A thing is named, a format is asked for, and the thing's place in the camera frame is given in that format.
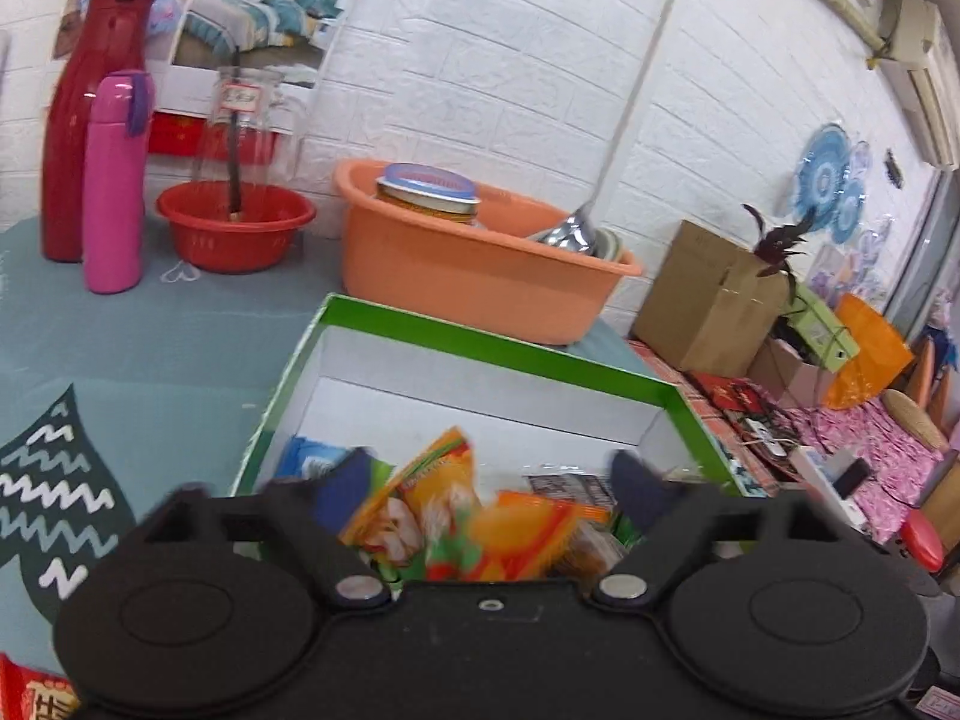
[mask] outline red thermos bottle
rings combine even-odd
[[[83,258],[83,161],[97,87],[109,73],[142,70],[154,0],[90,0],[80,40],[56,84],[43,141],[40,245],[58,262]]]

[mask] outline pink thermos bottle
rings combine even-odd
[[[145,71],[111,73],[97,88],[83,172],[83,280],[93,293],[123,292],[140,280],[152,108]]]

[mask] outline black circular cover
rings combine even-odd
[[[869,552],[777,541],[702,568],[667,620],[705,682],[754,709],[860,712],[901,693],[925,652],[923,608]]]
[[[200,544],[152,544],[97,566],[61,608],[54,647],[79,693],[138,714],[233,704],[285,672],[313,634],[282,569]]]

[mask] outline pink patterned cloth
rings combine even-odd
[[[806,445],[827,454],[846,447],[870,464],[874,478],[853,493],[853,500],[863,509],[877,543],[899,531],[909,514],[894,498],[916,501],[934,466],[944,459],[896,424],[879,398],[841,412],[790,409],[788,413]]]

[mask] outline air conditioner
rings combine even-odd
[[[960,166],[960,74],[940,9],[926,0],[884,0],[880,65],[909,119],[923,159]]]

